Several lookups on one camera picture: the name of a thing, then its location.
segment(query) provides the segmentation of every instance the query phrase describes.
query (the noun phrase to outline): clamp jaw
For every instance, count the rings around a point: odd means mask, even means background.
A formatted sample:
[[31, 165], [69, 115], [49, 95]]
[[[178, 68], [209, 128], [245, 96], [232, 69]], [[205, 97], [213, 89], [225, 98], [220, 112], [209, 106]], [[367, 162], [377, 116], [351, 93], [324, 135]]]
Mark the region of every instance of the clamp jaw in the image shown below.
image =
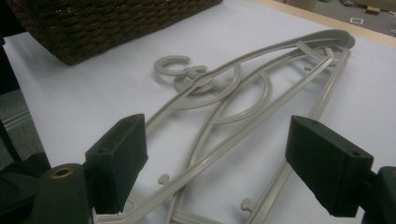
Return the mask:
[[121, 212], [148, 159], [144, 116], [120, 120], [85, 157], [40, 177], [31, 224], [92, 223], [93, 207], [97, 214]]
[[291, 118], [286, 160], [335, 217], [365, 210], [363, 224], [396, 223], [396, 167], [371, 171], [374, 157], [323, 124]]

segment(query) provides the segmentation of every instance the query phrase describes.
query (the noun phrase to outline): wicker basket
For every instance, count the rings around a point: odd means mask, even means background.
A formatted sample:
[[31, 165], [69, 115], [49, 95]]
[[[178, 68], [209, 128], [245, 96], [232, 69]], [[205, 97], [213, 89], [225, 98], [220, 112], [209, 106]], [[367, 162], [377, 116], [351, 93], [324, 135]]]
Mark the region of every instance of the wicker basket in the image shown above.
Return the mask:
[[66, 64], [158, 31], [221, 0], [7, 0], [21, 25]]

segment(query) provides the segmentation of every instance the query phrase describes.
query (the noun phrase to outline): dark floor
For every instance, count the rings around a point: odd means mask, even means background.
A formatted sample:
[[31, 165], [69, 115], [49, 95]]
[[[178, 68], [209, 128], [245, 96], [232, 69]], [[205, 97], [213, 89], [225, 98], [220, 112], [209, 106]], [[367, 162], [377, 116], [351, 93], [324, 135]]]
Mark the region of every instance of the dark floor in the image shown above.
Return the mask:
[[[354, 24], [385, 35], [396, 36], [396, 14], [394, 13], [381, 11], [378, 15], [371, 15], [366, 13], [364, 7], [346, 7], [338, 0], [332, 0], [329, 3], [318, 1], [314, 12], [339, 21], [359, 22]], [[21, 91], [13, 91], [0, 96], [0, 118], [3, 122], [9, 121], [27, 109]], [[9, 130], [9, 135], [23, 159], [43, 150], [35, 125], [30, 119]], [[2, 142], [0, 142], [0, 158], [0, 170], [12, 162]]]
[[382, 10], [378, 15], [366, 13], [365, 6], [347, 7], [345, 1], [332, 0], [329, 3], [318, 1], [315, 13], [354, 24], [384, 35], [396, 37], [396, 13]]

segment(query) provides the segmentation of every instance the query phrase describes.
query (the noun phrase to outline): curved hook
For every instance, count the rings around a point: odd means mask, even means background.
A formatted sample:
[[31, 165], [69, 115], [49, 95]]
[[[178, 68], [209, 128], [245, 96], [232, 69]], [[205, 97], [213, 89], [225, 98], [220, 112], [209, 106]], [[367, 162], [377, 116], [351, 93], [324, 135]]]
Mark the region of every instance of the curved hook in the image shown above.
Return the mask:
[[[154, 69], [166, 76], [169, 77], [179, 77], [179, 76], [186, 76], [187, 72], [185, 69], [182, 70], [170, 70], [168, 68], [165, 68], [166, 65], [169, 63], [188, 63], [190, 61], [190, 58], [187, 56], [183, 55], [171, 55], [171, 56], [165, 56], [160, 58], [159, 60], [155, 61], [154, 63]], [[199, 66], [194, 66], [196, 71], [199, 71], [201, 73], [206, 71], [206, 66], [199, 65]]]
[[[219, 94], [216, 94], [213, 97], [209, 97], [206, 100], [197, 102], [197, 103], [191, 103], [191, 104], [183, 104], [183, 103], [175, 103], [172, 105], [169, 105], [169, 109], [174, 109], [174, 110], [184, 110], [184, 109], [194, 109], [198, 107], [203, 107], [206, 105], [211, 105], [214, 104], [215, 102], [218, 102], [228, 96], [230, 93], [232, 93], [239, 85], [241, 78], [242, 78], [242, 67], [240, 63], [234, 63], [233, 64], [233, 81], [225, 88], [224, 91], [221, 91]], [[213, 77], [218, 76], [219, 74], [215, 74], [214, 76], [206, 77], [203, 78], [203, 80], [197, 80], [196, 86], [194, 87], [199, 88], [204, 85], [206, 85], [210, 80], [212, 80]]]

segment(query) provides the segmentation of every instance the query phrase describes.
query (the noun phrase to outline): white surface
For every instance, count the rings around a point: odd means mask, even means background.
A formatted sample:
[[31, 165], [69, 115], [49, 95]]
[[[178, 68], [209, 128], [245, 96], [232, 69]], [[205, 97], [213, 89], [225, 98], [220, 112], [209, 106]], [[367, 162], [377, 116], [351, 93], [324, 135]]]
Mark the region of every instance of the white surface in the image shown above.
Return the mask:
[[[175, 95], [170, 79], [158, 77], [152, 68], [162, 56], [188, 55], [191, 64], [212, 70], [255, 49], [324, 29], [327, 27], [254, 3], [225, 0], [72, 67], [60, 63], [28, 34], [6, 38], [5, 50], [49, 161], [56, 166], [83, 163], [84, 152], [119, 119], [135, 113], [144, 113], [148, 119]], [[395, 49], [357, 38], [320, 120], [374, 155], [374, 171], [396, 161], [395, 56]], [[276, 80], [281, 86], [289, 81]], [[264, 192], [283, 157], [290, 115], [308, 115], [318, 86], [298, 95], [199, 175], [185, 209], [222, 223], [243, 223], [248, 214], [240, 211], [240, 203], [246, 197], [257, 202]], [[149, 196], [160, 187], [160, 175], [168, 173], [172, 178], [178, 174], [203, 115], [209, 111], [172, 114], [148, 132], [149, 160], [136, 189]], [[231, 130], [228, 127], [222, 128], [224, 133]], [[163, 223], [168, 205], [164, 203], [142, 223]], [[361, 219], [330, 217], [298, 176], [292, 175], [265, 223], [361, 223]]]

